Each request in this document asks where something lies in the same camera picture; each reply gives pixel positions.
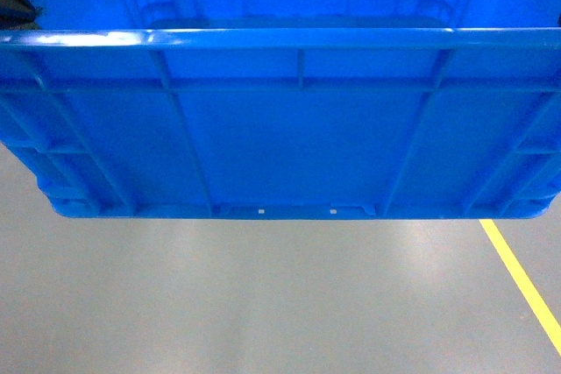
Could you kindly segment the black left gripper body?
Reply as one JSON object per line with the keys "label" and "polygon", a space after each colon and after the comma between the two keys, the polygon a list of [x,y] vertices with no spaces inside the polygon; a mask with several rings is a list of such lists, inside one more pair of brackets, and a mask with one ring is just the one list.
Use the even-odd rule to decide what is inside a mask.
{"label": "black left gripper body", "polygon": [[29,0],[1,0],[1,30],[36,29],[36,9]]}

